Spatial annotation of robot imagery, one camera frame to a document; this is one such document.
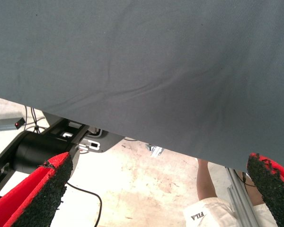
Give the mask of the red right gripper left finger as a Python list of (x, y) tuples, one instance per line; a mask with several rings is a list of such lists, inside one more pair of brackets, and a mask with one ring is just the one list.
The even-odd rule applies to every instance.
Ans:
[(62, 202), (73, 162), (58, 154), (0, 198), (0, 227), (48, 227)]

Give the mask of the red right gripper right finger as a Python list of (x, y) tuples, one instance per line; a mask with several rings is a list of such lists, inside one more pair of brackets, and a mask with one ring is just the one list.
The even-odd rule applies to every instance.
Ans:
[(284, 167), (259, 153), (251, 153), (247, 171), (277, 226), (284, 227)]

